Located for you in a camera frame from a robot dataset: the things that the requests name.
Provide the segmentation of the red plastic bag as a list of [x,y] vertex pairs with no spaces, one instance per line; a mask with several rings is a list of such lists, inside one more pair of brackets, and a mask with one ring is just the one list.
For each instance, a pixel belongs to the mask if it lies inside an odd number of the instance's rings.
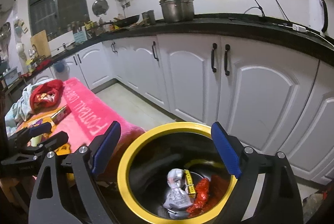
[[203,178],[195,187],[196,197],[192,206],[187,208],[189,218],[203,213],[209,199],[209,179]]

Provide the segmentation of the yellow snack box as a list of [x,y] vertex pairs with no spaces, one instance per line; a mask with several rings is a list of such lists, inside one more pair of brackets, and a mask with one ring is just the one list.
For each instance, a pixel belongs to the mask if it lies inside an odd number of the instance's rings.
[[191,197],[191,198],[195,198],[196,196],[196,190],[195,190],[195,186],[192,180],[192,176],[191,173],[184,169],[183,174],[185,176],[185,192]]

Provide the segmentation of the white printed plastic bag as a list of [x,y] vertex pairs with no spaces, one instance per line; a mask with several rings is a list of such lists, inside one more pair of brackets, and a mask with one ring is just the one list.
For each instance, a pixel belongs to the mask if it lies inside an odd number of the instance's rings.
[[181,188],[183,170],[172,169],[167,174],[167,184],[169,186],[163,207],[165,209],[184,210],[192,206],[189,195]]

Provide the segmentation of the yellow rimmed trash bin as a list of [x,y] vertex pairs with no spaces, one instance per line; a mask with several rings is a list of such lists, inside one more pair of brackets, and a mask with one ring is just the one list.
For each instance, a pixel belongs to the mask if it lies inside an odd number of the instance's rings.
[[[203,213],[189,218],[184,210],[165,209],[167,174],[188,170],[194,186],[209,179]],[[118,187],[126,207],[124,223],[214,223],[237,182],[211,139],[211,128],[175,122],[153,128],[126,149],[118,167]]]

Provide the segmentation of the purple snack wrapper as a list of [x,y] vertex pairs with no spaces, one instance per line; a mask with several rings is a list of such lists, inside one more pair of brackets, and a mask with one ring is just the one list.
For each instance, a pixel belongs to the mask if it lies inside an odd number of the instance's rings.
[[36,121],[34,121],[32,124],[29,125],[29,128],[33,128],[33,127],[37,127],[39,125],[43,124],[43,119],[38,119]]

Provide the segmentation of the light blue cloth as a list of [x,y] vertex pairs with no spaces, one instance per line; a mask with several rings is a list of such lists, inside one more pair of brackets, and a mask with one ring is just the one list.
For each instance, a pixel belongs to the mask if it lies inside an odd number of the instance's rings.
[[22,96],[15,102],[5,116],[5,125],[7,137],[15,133],[22,122],[26,122],[33,114],[30,106],[30,96],[36,89],[36,85],[27,85],[22,92]]

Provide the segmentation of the red gum box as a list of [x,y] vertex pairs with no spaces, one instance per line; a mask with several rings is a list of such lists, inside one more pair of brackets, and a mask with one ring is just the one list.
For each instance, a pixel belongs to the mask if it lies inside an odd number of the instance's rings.
[[51,116],[51,120],[55,125],[60,124],[60,122],[62,122],[62,120],[64,120],[70,113],[71,109],[68,105],[65,105]]

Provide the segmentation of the pink cartoon blanket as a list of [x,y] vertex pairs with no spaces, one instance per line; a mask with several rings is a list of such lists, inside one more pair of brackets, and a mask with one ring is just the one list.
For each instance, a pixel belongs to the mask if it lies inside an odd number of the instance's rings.
[[[35,85],[38,87],[51,80],[53,79],[47,79]],[[51,116],[65,105],[69,106],[71,113],[60,124],[55,125]],[[136,138],[144,133],[141,127],[121,117],[77,78],[63,81],[63,92],[60,101],[53,107],[41,109],[30,115],[29,119],[22,122],[15,132],[29,127],[30,124],[41,118],[43,123],[49,122],[52,125],[52,130],[48,134],[42,134],[29,140],[28,144],[37,146],[39,142],[64,131],[68,134],[68,142],[56,150],[59,155],[74,152],[82,145],[89,145],[96,136],[104,134],[113,121],[119,122],[121,125],[120,140],[104,173],[98,177],[100,181],[105,182],[116,182],[117,170],[123,153]]]

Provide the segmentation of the red cloth bag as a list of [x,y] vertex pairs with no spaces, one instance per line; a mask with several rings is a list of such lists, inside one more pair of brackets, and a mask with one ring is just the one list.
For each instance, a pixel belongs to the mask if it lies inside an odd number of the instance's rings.
[[30,95],[29,104],[33,113],[55,106],[62,96],[63,81],[51,80],[39,85]]

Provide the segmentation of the white lower cabinets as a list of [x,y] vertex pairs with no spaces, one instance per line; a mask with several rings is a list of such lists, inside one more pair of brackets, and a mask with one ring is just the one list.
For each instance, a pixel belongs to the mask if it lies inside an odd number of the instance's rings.
[[179,118],[211,124],[294,174],[333,179],[333,65],[262,41],[205,34],[99,40],[41,74],[89,89],[116,79]]

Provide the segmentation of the wooden cutting board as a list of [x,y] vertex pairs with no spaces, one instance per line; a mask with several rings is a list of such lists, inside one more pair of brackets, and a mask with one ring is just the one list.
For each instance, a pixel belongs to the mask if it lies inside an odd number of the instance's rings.
[[46,35],[46,30],[40,31],[30,38],[30,44],[32,48],[35,48],[38,56],[50,57],[51,51]]

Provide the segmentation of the blue utensil holder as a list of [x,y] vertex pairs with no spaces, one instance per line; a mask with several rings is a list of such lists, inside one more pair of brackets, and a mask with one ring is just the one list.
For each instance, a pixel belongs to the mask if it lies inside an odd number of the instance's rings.
[[76,43],[84,43],[87,40],[87,34],[85,31],[78,31],[74,33],[73,36]]

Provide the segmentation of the black wok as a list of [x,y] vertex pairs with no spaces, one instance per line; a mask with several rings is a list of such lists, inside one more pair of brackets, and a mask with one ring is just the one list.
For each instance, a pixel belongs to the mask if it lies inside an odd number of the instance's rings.
[[127,17],[121,20],[105,22],[104,25],[107,25],[107,24],[116,25],[119,28],[129,27],[130,25],[133,25],[134,23],[138,22],[139,16],[140,15],[134,15],[134,16]]

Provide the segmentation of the steel cup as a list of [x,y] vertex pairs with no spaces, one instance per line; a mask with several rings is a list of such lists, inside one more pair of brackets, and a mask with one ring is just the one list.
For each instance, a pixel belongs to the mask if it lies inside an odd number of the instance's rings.
[[143,25],[150,26],[156,24],[156,19],[154,16],[154,10],[149,10],[142,13]]

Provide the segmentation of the hanging pot lid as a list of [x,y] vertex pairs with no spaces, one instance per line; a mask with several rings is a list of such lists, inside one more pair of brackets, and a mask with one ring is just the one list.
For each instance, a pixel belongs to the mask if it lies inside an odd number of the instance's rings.
[[109,4],[106,0],[96,0],[92,4],[92,11],[95,16],[106,15]]

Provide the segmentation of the steel stock pot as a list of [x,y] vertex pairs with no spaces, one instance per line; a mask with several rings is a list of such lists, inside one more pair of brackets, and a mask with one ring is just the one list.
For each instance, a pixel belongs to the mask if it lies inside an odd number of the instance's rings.
[[160,0],[159,4],[166,23],[178,23],[194,19],[194,0]]

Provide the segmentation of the white electric kettle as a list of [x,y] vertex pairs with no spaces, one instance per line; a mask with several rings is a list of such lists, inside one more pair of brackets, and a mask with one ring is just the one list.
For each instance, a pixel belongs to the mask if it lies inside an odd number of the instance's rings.
[[328,29],[328,10],[325,0],[308,0],[309,27],[320,33]]

